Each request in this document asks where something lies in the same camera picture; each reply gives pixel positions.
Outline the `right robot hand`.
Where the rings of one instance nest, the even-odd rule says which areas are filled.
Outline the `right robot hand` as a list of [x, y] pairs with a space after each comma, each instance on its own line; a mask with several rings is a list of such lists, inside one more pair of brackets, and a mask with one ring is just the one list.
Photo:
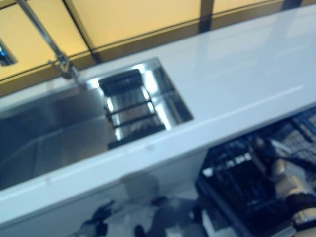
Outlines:
[[260, 136], [254, 136], [249, 144], [249, 152], [253, 162], [257, 165], [259, 170], [264, 175], [270, 176], [272, 165], [279, 159], [279, 155], [271, 140]]

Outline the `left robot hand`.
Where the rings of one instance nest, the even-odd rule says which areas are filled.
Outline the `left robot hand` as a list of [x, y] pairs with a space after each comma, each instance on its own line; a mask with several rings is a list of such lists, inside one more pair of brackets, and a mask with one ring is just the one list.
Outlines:
[[96, 222], [103, 222], [109, 218], [114, 211], [114, 200], [110, 200], [104, 205], [100, 206], [92, 215], [92, 220]]

